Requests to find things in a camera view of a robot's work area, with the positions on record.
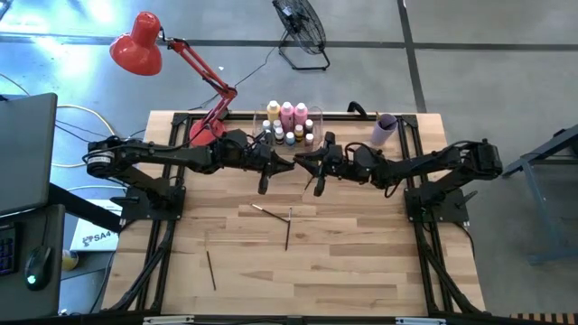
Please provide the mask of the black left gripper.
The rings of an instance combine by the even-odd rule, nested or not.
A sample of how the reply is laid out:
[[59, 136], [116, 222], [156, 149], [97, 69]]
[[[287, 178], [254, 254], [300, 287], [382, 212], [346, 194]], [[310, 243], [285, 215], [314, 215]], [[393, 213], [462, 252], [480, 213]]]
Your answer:
[[247, 134], [240, 129], [225, 132], [211, 143], [211, 150], [212, 173], [224, 168], [264, 172], [260, 176], [257, 188], [260, 195], [267, 193], [270, 179], [268, 174], [289, 172], [294, 169], [294, 162], [274, 155], [270, 144], [261, 139], [250, 143]]

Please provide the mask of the blue metal stand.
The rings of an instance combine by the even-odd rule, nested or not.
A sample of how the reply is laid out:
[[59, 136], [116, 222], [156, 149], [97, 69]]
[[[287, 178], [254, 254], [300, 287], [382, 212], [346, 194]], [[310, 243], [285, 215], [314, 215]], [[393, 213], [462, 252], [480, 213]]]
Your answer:
[[538, 146], [533, 151], [520, 155], [511, 162], [502, 173], [503, 178], [509, 178], [517, 172], [523, 172], [530, 189], [532, 199], [537, 207], [537, 214], [545, 225], [550, 248], [540, 254], [529, 255], [527, 261], [531, 265], [540, 265], [555, 260], [578, 257], [578, 247], [568, 247], [562, 238], [562, 229], [550, 216], [535, 173], [535, 166], [569, 166], [578, 165], [578, 124], [554, 133], [551, 139]]

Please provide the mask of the purple plastic cup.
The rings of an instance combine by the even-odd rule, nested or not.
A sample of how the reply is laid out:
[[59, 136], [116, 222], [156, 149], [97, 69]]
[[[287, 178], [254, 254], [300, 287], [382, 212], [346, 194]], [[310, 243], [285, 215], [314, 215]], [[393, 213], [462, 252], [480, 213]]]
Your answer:
[[377, 116], [370, 142], [374, 146], [383, 145], [386, 140], [397, 130], [397, 117], [391, 114]]

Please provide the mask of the black floor fan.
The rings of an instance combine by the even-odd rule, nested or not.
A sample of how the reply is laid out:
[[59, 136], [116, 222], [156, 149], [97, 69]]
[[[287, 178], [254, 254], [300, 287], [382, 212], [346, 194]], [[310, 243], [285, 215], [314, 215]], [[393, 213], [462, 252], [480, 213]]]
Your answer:
[[[284, 34], [277, 46], [279, 55], [293, 70], [326, 71], [331, 62], [325, 52], [326, 34], [321, 19], [309, 0], [272, 0], [272, 5], [284, 26]], [[325, 59], [323, 66], [298, 67], [285, 54], [287, 39], [291, 37], [299, 47], [310, 55], [319, 55]]]

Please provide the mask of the yellow tape roll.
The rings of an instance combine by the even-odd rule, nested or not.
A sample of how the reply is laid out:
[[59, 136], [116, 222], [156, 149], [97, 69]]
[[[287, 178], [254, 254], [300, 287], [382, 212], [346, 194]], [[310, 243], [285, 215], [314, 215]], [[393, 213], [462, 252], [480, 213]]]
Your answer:
[[79, 264], [79, 255], [70, 250], [63, 250], [61, 255], [61, 270], [69, 272], [75, 269]]

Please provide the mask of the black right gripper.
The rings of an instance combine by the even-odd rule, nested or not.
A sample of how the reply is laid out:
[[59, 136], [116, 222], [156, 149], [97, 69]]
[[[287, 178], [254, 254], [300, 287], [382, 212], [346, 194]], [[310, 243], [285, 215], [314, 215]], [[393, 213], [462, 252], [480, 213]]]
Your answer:
[[366, 144], [332, 144], [328, 153], [314, 151], [296, 153], [294, 162], [303, 167], [311, 176], [319, 176], [313, 195], [320, 197], [325, 189], [323, 171], [340, 180], [367, 183], [372, 171], [384, 161], [383, 151]]

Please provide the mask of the white bracket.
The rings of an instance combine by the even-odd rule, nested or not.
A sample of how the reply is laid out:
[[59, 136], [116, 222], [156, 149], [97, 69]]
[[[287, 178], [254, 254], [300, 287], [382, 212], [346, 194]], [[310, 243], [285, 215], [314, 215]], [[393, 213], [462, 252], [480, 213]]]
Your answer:
[[195, 318], [191, 315], [169, 315], [145, 317], [142, 325], [185, 325], [193, 324]]
[[396, 325], [447, 325], [446, 319], [396, 317]]

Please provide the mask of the red desk lamp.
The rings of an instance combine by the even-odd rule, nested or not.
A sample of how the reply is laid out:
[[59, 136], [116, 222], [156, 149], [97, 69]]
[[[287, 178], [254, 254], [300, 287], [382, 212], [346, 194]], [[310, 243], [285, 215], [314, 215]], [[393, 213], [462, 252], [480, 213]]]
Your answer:
[[159, 18], [150, 12], [141, 12], [135, 18], [131, 32], [118, 36], [110, 45], [113, 61], [135, 75], [153, 76], [162, 70], [163, 60], [158, 41], [168, 50], [182, 57], [219, 96], [218, 104], [189, 131], [192, 145], [206, 145], [221, 137], [227, 129], [222, 122], [228, 106], [237, 96], [237, 90], [223, 81], [210, 65], [181, 38], [168, 38]]

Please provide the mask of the black side desk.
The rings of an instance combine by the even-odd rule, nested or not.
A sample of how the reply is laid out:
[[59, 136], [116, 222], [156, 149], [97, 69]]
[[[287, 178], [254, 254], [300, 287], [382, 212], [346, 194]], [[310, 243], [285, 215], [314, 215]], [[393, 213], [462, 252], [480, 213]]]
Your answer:
[[[0, 225], [19, 225], [18, 270], [0, 276], [0, 321], [54, 316], [59, 306], [61, 255], [65, 210], [62, 205], [32, 209], [0, 218]], [[24, 280], [28, 255], [37, 246], [51, 248], [50, 280], [40, 291], [30, 291]]]

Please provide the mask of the black keyboard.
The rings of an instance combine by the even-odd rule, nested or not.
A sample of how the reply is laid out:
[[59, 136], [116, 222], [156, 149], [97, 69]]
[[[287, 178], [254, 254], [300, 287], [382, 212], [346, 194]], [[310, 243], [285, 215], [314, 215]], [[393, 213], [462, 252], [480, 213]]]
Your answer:
[[0, 225], [0, 276], [14, 274], [18, 270], [19, 225]]

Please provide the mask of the black computer mouse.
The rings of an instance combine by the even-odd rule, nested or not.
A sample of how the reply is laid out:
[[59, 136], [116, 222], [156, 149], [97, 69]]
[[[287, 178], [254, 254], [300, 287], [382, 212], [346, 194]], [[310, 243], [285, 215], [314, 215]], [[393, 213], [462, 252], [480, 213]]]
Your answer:
[[42, 290], [50, 280], [51, 248], [37, 246], [28, 255], [24, 267], [24, 280], [30, 291]]

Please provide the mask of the clear plastic bin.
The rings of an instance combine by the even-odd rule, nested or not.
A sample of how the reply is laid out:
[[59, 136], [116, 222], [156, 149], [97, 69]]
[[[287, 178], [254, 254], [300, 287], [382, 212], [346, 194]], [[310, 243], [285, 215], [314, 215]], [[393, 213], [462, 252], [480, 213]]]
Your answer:
[[[283, 145], [278, 145], [275, 142], [275, 128], [272, 124], [272, 140], [271, 144], [275, 147], [275, 150], [278, 154], [295, 154], [295, 153], [302, 153], [302, 152], [311, 152], [316, 150], [320, 145], [322, 145], [324, 135], [323, 135], [323, 114], [322, 110], [319, 107], [308, 107], [308, 119], [313, 121], [313, 130], [311, 133], [307, 133], [304, 129], [304, 137], [300, 143], [295, 143], [295, 146], [287, 146], [285, 143]], [[262, 129], [262, 122], [267, 120], [267, 113], [266, 110], [264, 112], [255, 112], [253, 115], [253, 129], [252, 129], [252, 136], [257, 137], [261, 134], [264, 130]], [[307, 134], [314, 135], [314, 142], [312, 146], [305, 146], [304, 139]]]

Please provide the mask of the white cardboard box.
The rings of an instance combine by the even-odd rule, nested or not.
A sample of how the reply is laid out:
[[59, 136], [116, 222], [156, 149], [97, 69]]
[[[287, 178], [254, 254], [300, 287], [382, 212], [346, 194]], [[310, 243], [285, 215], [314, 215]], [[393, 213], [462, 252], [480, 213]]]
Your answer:
[[70, 251], [114, 252], [117, 250], [117, 243], [117, 233], [80, 218], [70, 244]]

